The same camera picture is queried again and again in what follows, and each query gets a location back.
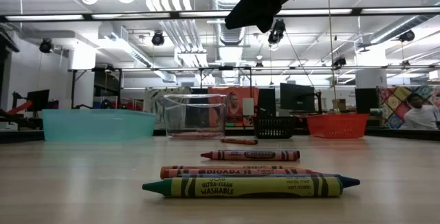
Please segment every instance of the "colorful quilt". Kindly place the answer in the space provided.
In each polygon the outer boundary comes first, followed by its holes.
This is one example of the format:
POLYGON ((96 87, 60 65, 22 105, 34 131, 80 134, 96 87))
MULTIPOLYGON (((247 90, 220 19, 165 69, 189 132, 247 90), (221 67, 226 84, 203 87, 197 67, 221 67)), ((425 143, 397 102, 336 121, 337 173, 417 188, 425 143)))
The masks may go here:
POLYGON ((440 107, 440 87, 422 85, 420 87, 377 88, 379 108, 382 108, 384 126, 400 128, 405 123, 404 116, 411 109, 406 98, 412 94, 420 95, 426 104, 440 107))

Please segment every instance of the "teal plastic bin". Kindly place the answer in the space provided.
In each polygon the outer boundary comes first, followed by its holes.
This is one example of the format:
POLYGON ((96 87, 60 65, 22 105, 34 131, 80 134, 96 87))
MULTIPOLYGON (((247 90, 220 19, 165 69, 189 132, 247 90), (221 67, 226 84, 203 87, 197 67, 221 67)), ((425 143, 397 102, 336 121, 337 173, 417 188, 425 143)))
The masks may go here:
POLYGON ((156 115, 117 109, 43 110, 46 141, 121 141, 153 135, 156 115))

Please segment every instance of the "red basket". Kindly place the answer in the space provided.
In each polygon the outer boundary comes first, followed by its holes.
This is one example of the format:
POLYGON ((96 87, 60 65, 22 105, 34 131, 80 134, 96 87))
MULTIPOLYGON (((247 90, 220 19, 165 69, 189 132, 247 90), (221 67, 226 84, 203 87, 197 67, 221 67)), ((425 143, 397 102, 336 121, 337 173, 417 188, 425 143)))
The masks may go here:
POLYGON ((368 114, 329 114, 307 117, 310 135, 322 138, 359 138, 365 134, 368 114))

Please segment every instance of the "person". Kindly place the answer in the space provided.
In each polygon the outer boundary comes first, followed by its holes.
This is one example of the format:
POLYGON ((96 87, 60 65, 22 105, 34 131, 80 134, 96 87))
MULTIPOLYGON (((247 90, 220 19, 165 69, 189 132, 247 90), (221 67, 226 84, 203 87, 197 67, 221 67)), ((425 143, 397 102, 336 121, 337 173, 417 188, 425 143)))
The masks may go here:
POLYGON ((226 122, 242 123, 243 109, 239 104, 239 97, 235 93, 229 94, 228 112, 226 113, 226 122))
POLYGON ((416 93, 408 96, 406 101, 412 107, 404 116, 406 128, 419 130, 437 130, 439 110, 432 105, 423 104, 424 99, 416 93))

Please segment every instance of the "wooden table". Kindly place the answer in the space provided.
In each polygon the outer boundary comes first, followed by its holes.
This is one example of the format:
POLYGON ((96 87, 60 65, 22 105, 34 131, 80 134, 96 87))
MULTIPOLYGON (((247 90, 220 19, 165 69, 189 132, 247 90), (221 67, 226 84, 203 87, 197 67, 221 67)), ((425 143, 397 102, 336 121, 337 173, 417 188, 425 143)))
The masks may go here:
POLYGON ((301 151, 293 164, 361 179, 330 199, 165 199, 141 185, 165 165, 271 164, 209 161, 200 153, 243 148, 218 141, 0 145, 0 223, 438 223, 440 143, 307 136, 246 148, 301 151))

